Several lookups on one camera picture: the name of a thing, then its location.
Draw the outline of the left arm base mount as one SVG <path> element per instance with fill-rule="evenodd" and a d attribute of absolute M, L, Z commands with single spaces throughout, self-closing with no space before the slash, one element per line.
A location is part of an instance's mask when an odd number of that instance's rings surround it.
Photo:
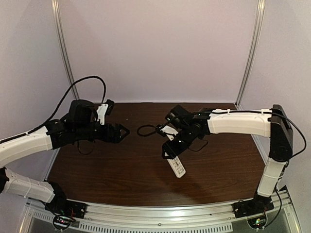
<path fill-rule="evenodd" d="M 45 209 L 54 215 L 53 226 L 62 232 L 68 229 L 77 218 L 84 218 L 87 204 L 67 199 L 59 184 L 55 182 L 48 182 L 48 184 L 53 188 L 54 197 L 51 202 L 43 204 Z"/>

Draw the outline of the left aluminium frame post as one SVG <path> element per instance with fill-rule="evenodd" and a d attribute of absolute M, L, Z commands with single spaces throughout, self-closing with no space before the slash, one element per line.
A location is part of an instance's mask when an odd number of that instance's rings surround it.
<path fill-rule="evenodd" d="M 63 30 L 63 25 L 62 25 L 62 20 L 61 20 L 61 13 L 60 13 L 60 6 L 59 6 L 59 1 L 58 0 L 51 0 L 52 3 L 52 13 L 55 21 L 55 28 L 56 28 L 56 35 L 60 47 L 60 52 L 61 52 L 61 57 L 63 60 L 63 65 L 65 68 L 65 73 L 68 79 L 68 82 L 70 85 L 74 83 L 74 77 L 69 61 L 69 55 L 67 51 L 67 46 L 66 46 L 66 41 L 65 41 L 65 35 L 64 35 L 64 30 Z"/>

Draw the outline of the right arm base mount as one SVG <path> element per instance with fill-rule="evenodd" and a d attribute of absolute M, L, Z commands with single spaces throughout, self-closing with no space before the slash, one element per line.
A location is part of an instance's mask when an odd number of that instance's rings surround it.
<path fill-rule="evenodd" d="M 267 212 L 274 209 L 274 204 L 271 197 L 255 194 L 252 199 L 233 203 L 232 208 L 235 218 L 245 217 L 252 229 L 261 230 L 266 227 Z"/>

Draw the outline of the white remote control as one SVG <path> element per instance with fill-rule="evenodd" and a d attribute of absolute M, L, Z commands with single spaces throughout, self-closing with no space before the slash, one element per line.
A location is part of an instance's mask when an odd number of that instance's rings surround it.
<path fill-rule="evenodd" d="M 177 178 L 182 178 L 186 174 L 186 170 L 178 156 L 167 161 Z"/>

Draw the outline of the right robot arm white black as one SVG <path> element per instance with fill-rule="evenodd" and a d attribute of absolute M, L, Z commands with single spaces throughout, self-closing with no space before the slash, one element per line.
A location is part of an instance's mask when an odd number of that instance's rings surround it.
<path fill-rule="evenodd" d="M 271 109 L 224 110 L 206 109 L 189 112 L 176 105 L 165 117 L 167 124 L 159 131 L 166 134 L 168 141 L 162 146 L 162 158 L 177 162 L 175 175 L 180 178 L 185 170 L 178 156 L 186 151 L 197 138 L 210 134 L 251 134 L 270 139 L 270 151 L 263 175 L 254 195 L 254 201 L 268 202 L 288 162 L 296 156 L 293 152 L 293 128 L 282 106 L 275 104 Z"/>

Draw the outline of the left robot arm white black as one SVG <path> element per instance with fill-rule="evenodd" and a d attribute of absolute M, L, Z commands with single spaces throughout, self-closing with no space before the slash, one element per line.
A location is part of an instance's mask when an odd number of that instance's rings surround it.
<path fill-rule="evenodd" d="M 61 119 L 48 120 L 30 133 L 22 133 L 0 142 L 0 191 L 32 198 L 61 206 L 67 197 L 59 184 L 41 182 L 19 175 L 6 167 L 7 164 L 35 154 L 61 148 L 80 141 L 119 143 L 130 131 L 121 124 L 109 124 L 105 117 L 114 107 L 108 100 L 100 106 L 88 100 L 74 100 L 69 112 Z"/>

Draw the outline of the right aluminium frame post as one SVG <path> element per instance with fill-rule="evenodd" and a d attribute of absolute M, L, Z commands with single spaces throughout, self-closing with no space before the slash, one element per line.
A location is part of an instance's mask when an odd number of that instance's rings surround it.
<path fill-rule="evenodd" d="M 255 61 L 256 51 L 259 44 L 264 20 L 264 13 L 265 13 L 265 0 L 258 0 L 249 53 L 246 60 L 242 82 L 235 102 L 235 106 L 237 108 L 240 108 L 241 106 L 242 99 L 246 91 L 247 83 L 251 75 L 252 66 Z"/>

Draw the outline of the aluminium frame post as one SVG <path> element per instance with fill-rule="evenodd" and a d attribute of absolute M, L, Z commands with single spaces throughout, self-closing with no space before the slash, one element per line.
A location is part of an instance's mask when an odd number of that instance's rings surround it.
<path fill-rule="evenodd" d="M 65 68 L 65 73 L 68 79 L 68 82 L 70 85 L 74 83 L 74 77 L 69 61 L 69 55 L 67 51 L 67 46 L 66 46 L 66 41 L 65 41 L 65 35 L 64 35 L 64 30 L 63 30 L 63 25 L 62 25 L 62 20 L 61 20 L 61 13 L 60 13 L 60 6 L 59 6 L 59 1 L 58 0 L 51 0 L 52 3 L 52 13 L 55 21 L 55 28 L 56 28 L 56 35 L 60 47 L 60 52 L 61 52 L 61 57 L 63 60 L 63 65 Z"/>
<path fill-rule="evenodd" d="M 259 44 L 264 20 L 264 13 L 265 13 L 265 0 L 258 0 L 249 53 L 246 60 L 242 82 L 235 102 L 235 106 L 237 108 L 240 108 L 241 106 L 242 99 L 246 91 L 247 83 L 251 75 L 252 66 L 255 61 L 256 51 Z"/>

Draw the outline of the front aluminium rail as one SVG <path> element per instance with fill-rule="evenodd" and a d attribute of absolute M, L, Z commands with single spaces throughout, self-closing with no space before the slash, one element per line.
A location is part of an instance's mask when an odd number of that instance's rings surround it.
<path fill-rule="evenodd" d="M 84 218 L 64 231 L 57 230 L 54 215 L 35 200 L 25 206 L 18 233 L 302 233 L 292 200 L 280 191 L 282 208 L 264 230 L 252 229 L 248 221 L 255 216 L 236 218 L 233 203 L 138 207 L 86 202 Z"/>

